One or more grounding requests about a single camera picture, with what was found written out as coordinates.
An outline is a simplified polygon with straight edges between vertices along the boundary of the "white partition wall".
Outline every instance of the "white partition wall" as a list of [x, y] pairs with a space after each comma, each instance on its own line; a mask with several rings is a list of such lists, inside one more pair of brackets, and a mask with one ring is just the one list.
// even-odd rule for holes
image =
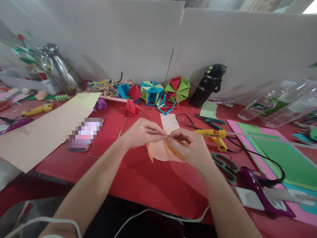
[[207, 68], [228, 67], [213, 97], [247, 104], [283, 80], [317, 76], [317, 16], [186, 8], [166, 81], [182, 75], [191, 93]]
[[0, 3], [0, 17], [27, 44], [59, 45], [86, 79], [117, 80], [122, 71], [137, 83], [163, 82], [183, 7], [180, 1], [8, 0]]

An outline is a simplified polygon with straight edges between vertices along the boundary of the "yellow glue gun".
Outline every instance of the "yellow glue gun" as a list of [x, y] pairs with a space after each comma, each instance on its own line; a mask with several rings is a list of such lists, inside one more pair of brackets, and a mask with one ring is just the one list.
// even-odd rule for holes
[[36, 107], [34, 109], [31, 109], [28, 111], [23, 111], [23, 112], [21, 112], [21, 114], [24, 116], [33, 116], [33, 115], [38, 114], [42, 111], [50, 112], [52, 110], [53, 110], [53, 103], [45, 103], [44, 105]]
[[203, 137], [208, 137], [218, 145], [218, 150], [221, 152], [227, 151], [227, 146], [223, 142], [221, 138], [225, 138], [227, 136], [227, 133], [225, 130], [196, 130], [194, 131], [196, 133], [201, 134]]

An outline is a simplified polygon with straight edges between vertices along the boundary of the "forearm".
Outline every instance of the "forearm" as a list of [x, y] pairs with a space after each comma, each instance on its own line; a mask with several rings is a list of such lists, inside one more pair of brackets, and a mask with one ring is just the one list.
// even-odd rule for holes
[[[108, 195], [127, 150], [120, 140], [115, 141], [68, 193], [54, 218], [76, 221], [83, 235]], [[73, 225], [61, 223], [50, 223], [40, 237], [56, 232], [77, 237]]]
[[262, 237], [217, 166], [211, 162], [202, 175], [218, 237]]

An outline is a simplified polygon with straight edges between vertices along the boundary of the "black water bottle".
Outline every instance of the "black water bottle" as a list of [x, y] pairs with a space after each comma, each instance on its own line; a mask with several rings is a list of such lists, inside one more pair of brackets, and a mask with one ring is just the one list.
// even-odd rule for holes
[[200, 81], [189, 103], [195, 107], [201, 107], [209, 98], [212, 92], [220, 91], [222, 76], [227, 67], [223, 64], [214, 64], [209, 67], [205, 76]]

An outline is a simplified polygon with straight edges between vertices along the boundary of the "plastic water bottle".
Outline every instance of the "plastic water bottle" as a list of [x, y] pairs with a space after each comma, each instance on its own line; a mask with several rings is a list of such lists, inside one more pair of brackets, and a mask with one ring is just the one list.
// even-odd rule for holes
[[262, 117], [269, 117], [273, 113], [287, 106], [288, 104], [296, 101], [301, 96], [304, 96], [312, 89], [317, 87], [317, 81], [313, 77], [304, 79], [301, 82], [298, 82], [294, 86], [286, 89], [281, 95], [275, 95], [269, 101], [269, 106], [266, 110], [260, 113]]
[[268, 127], [277, 128], [315, 109], [317, 109], [317, 89], [313, 89], [311, 93], [302, 96], [270, 117], [266, 117], [264, 123]]
[[270, 106], [271, 100], [273, 98], [280, 97], [286, 90], [288, 90], [288, 88], [294, 86], [295, 84], [296, 83], [292, 81], [283, 81], [280, 88], [267, 93], [260, 100], [254, 100], [252, 103], [246, 106], [246, 108], [239, 112], [238, 116], [243, 120], [251, 120], [255, 118]]

